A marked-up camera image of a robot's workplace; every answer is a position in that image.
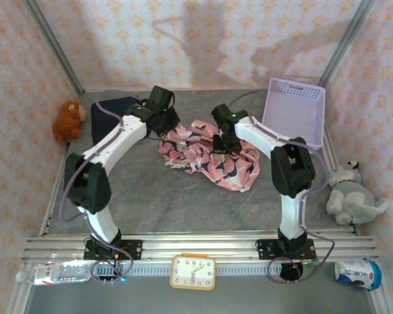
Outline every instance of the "water bottle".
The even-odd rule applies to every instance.
[[[28,282],[35,286],[82,283],[90,279],[91,267],[92,263],[85,260],[47,263],[32,270],[19,271],[16,274],[16,282]]]

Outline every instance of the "patterned wallpaper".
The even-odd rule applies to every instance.
[[[326,115],[339,161],[359,160],[363,184],[392,202],[364,230],[377,237],[393,295],[393,0],[374,4],[330,86]]]
[[[38,0],[85,90],[320,77],[360,0]]]
[[[20,0],[0,0],[0,313],[36,236],[64,147],[51,125],[77,96]]]

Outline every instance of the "teddy bear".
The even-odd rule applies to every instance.
[[[335,215],[338,224],[363,224],[384,213],[390,202],[387,198],[376,200],[374,195],[361,185],[360,164],[351,161],[329,175],[332,187],[326,211]]]
[[[86,111],[76,101],[67,101],[52,125],[55,140],[72,142],[81,135],[80,124],[86,120]]]

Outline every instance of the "pink fabric with bird print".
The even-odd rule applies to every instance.
[[[190,128],[178,124],[160,143],[159,153],[165,165],[185,172],[202,172],[216,185],[231,191],[247,191],[259,175],[259,151],[240,141],[242,151],[236,155],[213,153],[213,136],[219,130],[195,120]]]

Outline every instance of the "brown teddy bear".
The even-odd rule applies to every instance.
[[[80,124],[86,120],[86,111],[76,101],[67,101],[52,125],[55,140],[72,142],[81,135]]]

